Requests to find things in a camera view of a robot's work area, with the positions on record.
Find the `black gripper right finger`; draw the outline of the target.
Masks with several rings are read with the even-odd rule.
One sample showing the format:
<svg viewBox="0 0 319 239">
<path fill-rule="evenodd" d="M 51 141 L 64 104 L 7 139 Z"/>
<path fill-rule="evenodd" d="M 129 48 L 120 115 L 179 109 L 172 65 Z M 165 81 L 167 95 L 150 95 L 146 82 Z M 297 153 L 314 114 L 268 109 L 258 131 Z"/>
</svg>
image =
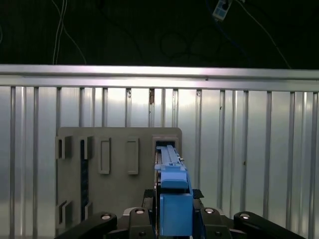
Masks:
<svg viewBox="0 0 319 239">
<path fill-rule="evenodd" d="M 218 209 L 205 207 L 199 189 L 193 190 L 194 239 L 301 239 L 302 236 L 248 211 L 229 218 Z"/>
</svg>

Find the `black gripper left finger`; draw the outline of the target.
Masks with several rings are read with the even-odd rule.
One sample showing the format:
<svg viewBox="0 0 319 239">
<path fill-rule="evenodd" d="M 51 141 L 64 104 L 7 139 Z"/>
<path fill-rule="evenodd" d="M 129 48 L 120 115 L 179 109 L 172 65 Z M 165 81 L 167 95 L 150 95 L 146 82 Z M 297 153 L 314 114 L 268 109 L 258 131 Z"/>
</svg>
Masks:
<svg viewBox="0 0 319 239">
<path fill-rule="evenodd" d="M 101 212 L 89 218 L 82 239 L 155 239 L 155 191 L 144 191 L 141 207 L 126 209 L 121 217 Z"/>
</svg>

